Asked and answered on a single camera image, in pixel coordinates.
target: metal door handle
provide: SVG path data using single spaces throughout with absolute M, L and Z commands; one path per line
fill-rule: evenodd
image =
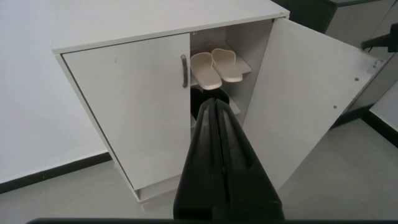
M 182 68 L 183 68 L 183 82 L 182 87 L 186 88 L 188 86 L 188 66 L 187 66 L 187 56 L 181 55 Z

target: cabinet door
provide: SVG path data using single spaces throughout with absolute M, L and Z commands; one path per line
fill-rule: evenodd
M 63 55 L 135 190 L 182 173 L 190 145 L 183 54 L 189 68 L 189 34 Z
M 367 84 L 379 62 L 292 21 L 275 20 L 243 129 L 276 189 Z

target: white slipper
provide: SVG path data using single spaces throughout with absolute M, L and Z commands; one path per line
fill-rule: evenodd
M 191 57 L 191 71 L 204 90 L 214 90 L 223 84 L 214 68 L 213 57 L 208 52 L 195 54 Z
M 214 49 L 211 51 L 214 60 L 214 68 L 220 77 L 226 82 L 240 82 L 243 75 L 237 68 L 236 55 L 232 50 Z

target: black baseboard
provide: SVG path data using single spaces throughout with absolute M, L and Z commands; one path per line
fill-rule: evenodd
M 0 184 L 0 194 L 112 160 L 108 152 Z
M 330 129 L 337 128 L 340 125 L 343 125 L 343 124 L 349 123 L 351 121 L 354 121 L 356 119 L 362 118 L 363 116 L 365 116 L 366 114 L 369 113 L 369 110 L 371 109 L 372 106 L 373 106 L 373 104 L 367 105 L 367 106 L 358 108 L 356 110 L 353 110 L 353 111 L 350 111 L 348 113 L 341 115 L 335 121 L 335 123 L 331 126 Z
M 398 132 L 394 128 L 390 127 L 372 112 L 369 112 L 363 116 L 362 120 L 379 134 L 381 134 L 381 136 L 391 142 L 391 144 L 395 145 L 395 147 L 398 147 Z

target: gray floor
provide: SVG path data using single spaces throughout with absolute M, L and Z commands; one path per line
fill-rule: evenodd
M 279 190 L 287 218 L 398 220 L 398 149 L 361 120 L 325 135 Z M 0 195 L 1 223 L 37 217 L 172 218 L 143 212 L 113 162 Z

